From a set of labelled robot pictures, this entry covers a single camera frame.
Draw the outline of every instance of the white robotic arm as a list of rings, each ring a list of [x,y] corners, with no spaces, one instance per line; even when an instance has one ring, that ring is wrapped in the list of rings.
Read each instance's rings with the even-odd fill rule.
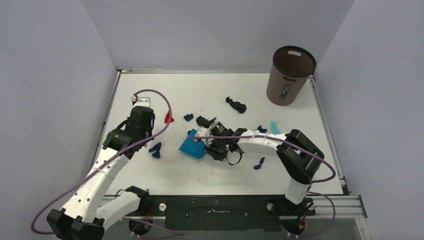
[[[116,157],[100,169],[104,163],[119,151],[152,136],[155,115],[150,108],[149,98],[134,98],[130,117],[116,129],[109,132],[103,149],[88,173],[98,171],[82,184],[60,210],[52,209],[47,222],[56,236],[63,240],[100,240],[106,229],[125,215],[146,204],[149,193],[130,186],[121,196],[99,208],[100,202],[119,171],[128,163],[133,154],[142,146],[135,146]],[[321,162],[311,156],[295,152],[279,140],[285,139],[307,151],[324,158],[322,152],[302,132],[293,129],[288,134],[263,134],[257,131],[238,128],[236,131],[225,128],[216,122],[210,128],[201,128],[197,137],[227,137],[206,142],[206,151],[216,160],[227,157],[228,151],[240,154],[256,152],[281,159],[291,179],[285,197],[299,204],[311,186],[312,177]]]
[[[265,134],[245,128],[232,131],[225,128],[220,122],[216,122],[209,128],[199,129],[196,133],[196,137],[210,136],[218,138],[203,138],[202,140],[206,143],[206,151],[215,160],[222,161],[227,157],[228,151],[240,154],[255,152],[280,158],[291,177],[285,198],[296,205],[305,198],[321,162],[304,153],[297,153],[290,146],[282,144],[280,140],[291,142],[322,159],[324,158],[324,154],[301,131],[296,129],[287,134]]]
[[[142,146],[128,150],[102,169],[100,166],[119,150],[150,137],[154,120],[150,98],[134,99],[130,117],[107,135],[88,176],[98,172],[81,185],[60,210],[52,209],[48,214],[47,222],[58,238],[100,240],[112,224],[139,208],[141,200],[149,194],[134,186],[104,206],[99,208],[99,205],[117,174]]]

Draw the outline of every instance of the white table surface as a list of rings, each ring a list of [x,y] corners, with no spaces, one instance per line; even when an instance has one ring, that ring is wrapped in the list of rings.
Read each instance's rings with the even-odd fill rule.
[[[140,73],[122,74],[116,89],[106,135],[126,119],[132,109],[130,95],[141,89],[155,89],[169,100],[175,121],[160,136],[138,151],[119,172],[107,191],[114,195],[119,189],[136,186],[149,189],[152,195],[272,195],[286,192],[289,174],[281,161],[272,156],[246,153],[241,162],[230,166],[226,161],[213,160],[208,154],[194,159],[182,154],[178,148],[191,129],[198,129],[196,118],[217,117],[226,128],[270,127],[276,121],[282,133],[291,129],[301,130],[325,155],[325,160],[335,167],[323,123],[315,102],[311,83],[308,81],[296,100],[288,106],[271,103],[265,94],[269,74],[264,73]],[[246,104],[247,111],[238,113],[225,103],[230,96],[234,101]],[[155,93],[140,94],[151,98],[151,108],[156,115],[153,133],[164,127],[168,111],[165,102]],[[194,114],[190,122],[186,114]],[[161,158],[153,158],[148,149],[162,142]],[[231,162],[237,153],[229,156]],[[262,168],[254,170],[261,157]],[[321,165],[314,179],[323,179],[331,171]],[[311,191],[323,194],[341,194],[338,177],[312,185]]]

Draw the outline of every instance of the brown trash can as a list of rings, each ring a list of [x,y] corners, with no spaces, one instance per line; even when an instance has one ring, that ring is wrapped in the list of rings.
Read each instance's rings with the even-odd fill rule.
[[[316,67],[314,56],[305,49],[298,46],[280,47],[272,57],[266,96],[279,106],[293,103]]]

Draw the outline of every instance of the gray wall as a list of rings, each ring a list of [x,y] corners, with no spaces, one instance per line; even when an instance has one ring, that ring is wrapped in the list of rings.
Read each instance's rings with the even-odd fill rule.
[[[285,45],[319,61],[354,0],[82,0],[120,69],[270,69]]]
[[[424,239],[424,1],[356,0],[316,71],[374,240]]]
[[[79,0],[2,0],[0,33],[0,232],[54,239],[31,219],[87,173],[117,72]]]

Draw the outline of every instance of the screw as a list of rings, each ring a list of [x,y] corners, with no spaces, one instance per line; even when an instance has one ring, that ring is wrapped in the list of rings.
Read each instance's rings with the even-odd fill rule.
[[[165,203],[161,203],[159,204],[159,210],[161,210],[162,212],[165,211],[167,209],[167,205]]]
[[[272,202],[270,202],[266,205],[266,209],[268,209],[268,211],[272,211],[273,207],[274,207],[274,204]]]

